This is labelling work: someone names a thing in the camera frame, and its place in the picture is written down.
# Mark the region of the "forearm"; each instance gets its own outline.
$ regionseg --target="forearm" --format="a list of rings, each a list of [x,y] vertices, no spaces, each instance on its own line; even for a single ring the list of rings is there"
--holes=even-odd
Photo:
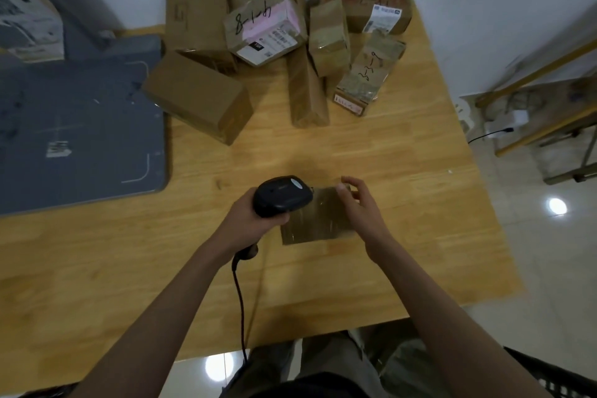
[[[72,394],[157,397],[220,262],[203,244]]]
[[[454,396],[549,396],[402,246],[387,243],[380,266]]]

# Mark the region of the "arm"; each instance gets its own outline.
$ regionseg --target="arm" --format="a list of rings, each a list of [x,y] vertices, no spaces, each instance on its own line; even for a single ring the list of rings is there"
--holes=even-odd
[[[252,209],[255,188],[232,205],[215,233],[100,359],[72,398],[157,397],[218,269],[256,243],[288,214],[261,219]]]
[[[548,398],[548,392],[392,237],[366,184],[350,176],[342,181],[357,188],[351,195],[345,186],[337,187],[354,229],[398,293],[454,396]]]

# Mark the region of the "wood grain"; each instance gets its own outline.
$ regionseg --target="wood grain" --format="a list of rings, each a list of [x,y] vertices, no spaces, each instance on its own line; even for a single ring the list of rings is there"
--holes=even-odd
[[[418,13],[408,47],[363,118],[290,123],[285,60],[241,66],[258,102],[232,146],[173,121],[173,174],[158,194],[0,220],[0,394],[81,379],[248,187],[295,174],[369,183],[392,233],[460,304],[514,293],[515,266]],[[351,41],[359,47],[358,35]],[[238,268],[255,346],[407,315],[357,237],[283,246]],[[216,276],[180,359],[239,349],[232,274]]]

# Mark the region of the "gray platform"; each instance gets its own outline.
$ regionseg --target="gray platform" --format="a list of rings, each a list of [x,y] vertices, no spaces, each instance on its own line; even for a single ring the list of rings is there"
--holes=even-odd
[[[164,115],[140,90],[159,60],[155,35],[81,61],[0,56],[0,215],[163,189]]]

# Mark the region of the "person's left hand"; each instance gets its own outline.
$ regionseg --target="person's left hand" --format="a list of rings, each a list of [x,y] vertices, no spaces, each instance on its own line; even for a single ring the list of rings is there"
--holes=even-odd
[[[261,218],[253,210],[253,194],[256,187],[250,188],[236,200],[220,226],[210,237],[210,248],[217,249],[223,264],[232,259],[234,254],[245,247],[255,244],[270,229],[285,224],[290,219],[289,213],[278,214],[270,218]]]

